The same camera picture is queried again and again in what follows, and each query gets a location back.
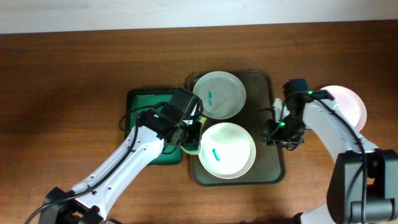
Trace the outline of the green yellow sponge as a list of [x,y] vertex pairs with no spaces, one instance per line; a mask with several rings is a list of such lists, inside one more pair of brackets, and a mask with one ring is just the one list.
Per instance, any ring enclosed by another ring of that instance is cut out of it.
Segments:
[[201,149],[201,136],[206,121],[206,117],[200,116],[188,126],[187,136],[184,142],[180,144],[180,148],[183,152],[194,156],[199,154]]

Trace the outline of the white plate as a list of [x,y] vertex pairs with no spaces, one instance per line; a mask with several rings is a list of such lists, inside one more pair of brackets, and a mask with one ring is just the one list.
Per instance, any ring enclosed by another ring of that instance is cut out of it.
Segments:
[[253,166],[256,145],[243,127],[234,123],[218,123],[202,134],[198,157],[211,175],[236,179]]
[[322,90],[328,91],[335,98],[341,113],[357,131],[364,128],[368,118],[367,109],[354,91],[338,85],[325,86]]

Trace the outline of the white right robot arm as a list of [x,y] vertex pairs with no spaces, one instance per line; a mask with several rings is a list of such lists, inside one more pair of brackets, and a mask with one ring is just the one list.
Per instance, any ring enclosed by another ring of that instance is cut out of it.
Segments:
[[293,223],[376,223],[397,219],[397,153],[382,150],[361,135],[326,90],[311,90],[304,79],[283,85],[284,99],[270,108],[264,139],[290,151],[311,129],[335,166],[326,203],[298,213]]

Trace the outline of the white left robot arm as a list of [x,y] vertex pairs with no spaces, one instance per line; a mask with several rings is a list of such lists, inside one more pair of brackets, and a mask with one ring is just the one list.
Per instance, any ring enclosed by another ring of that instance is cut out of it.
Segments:
[[134,126],[124,128],[124,142],[87,178],[68,192],[56,187],[26,220],[39,223],[105,223],[109,211],[126,187],[168,146],[197,150],[200,145],[202,100],[178,88],[169,101],[134,108],[124,115],[134,117]]

